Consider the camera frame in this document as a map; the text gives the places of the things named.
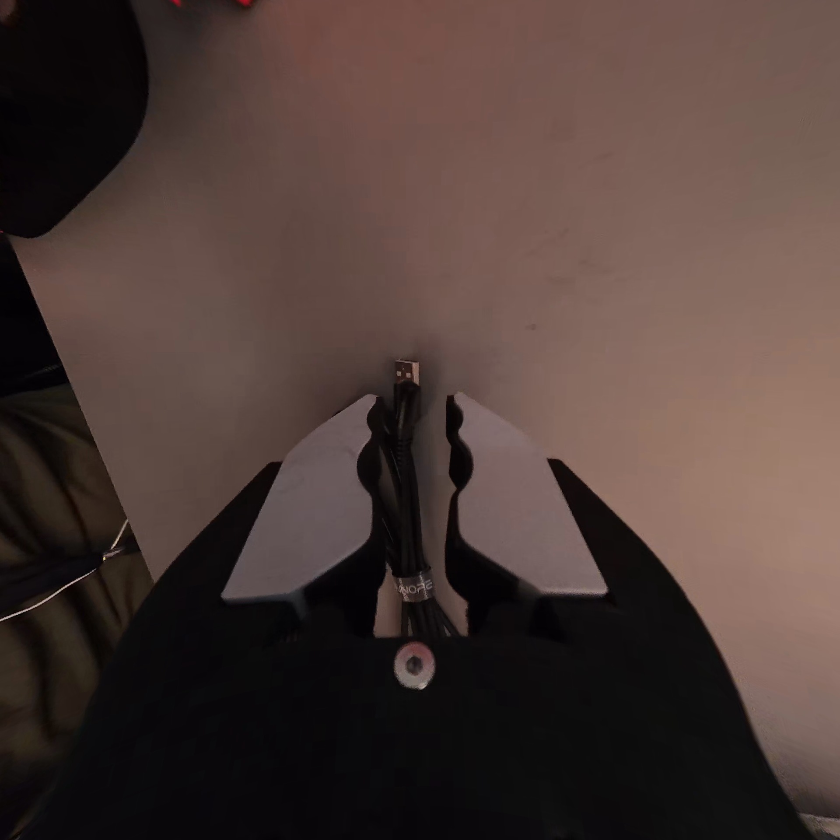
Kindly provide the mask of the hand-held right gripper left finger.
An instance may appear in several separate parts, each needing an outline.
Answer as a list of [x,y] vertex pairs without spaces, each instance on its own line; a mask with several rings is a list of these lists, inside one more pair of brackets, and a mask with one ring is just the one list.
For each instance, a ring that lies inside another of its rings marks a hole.
[[284,604],[302,623],[335,609],[352,634],[374,634],[385,577],[383,408],[364,395],[290,451],[227,579],[226,604]]

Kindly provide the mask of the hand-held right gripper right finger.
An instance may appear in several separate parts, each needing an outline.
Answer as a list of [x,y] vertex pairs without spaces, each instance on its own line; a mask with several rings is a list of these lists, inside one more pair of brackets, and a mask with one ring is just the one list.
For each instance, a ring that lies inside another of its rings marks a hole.
[[469,635],[496,607],[528,625],[559,597],[603,598],[604,580],[550,461],[528,435],[458,392],[447,398],[445,573],[465,602]]

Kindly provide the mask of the black rounded pad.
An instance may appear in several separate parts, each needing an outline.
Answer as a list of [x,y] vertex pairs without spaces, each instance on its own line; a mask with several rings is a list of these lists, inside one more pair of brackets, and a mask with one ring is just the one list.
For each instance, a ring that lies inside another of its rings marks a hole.
[[23,1],[1,26],[1,229],[36,238],[137,140],[149,98],[126,1]]

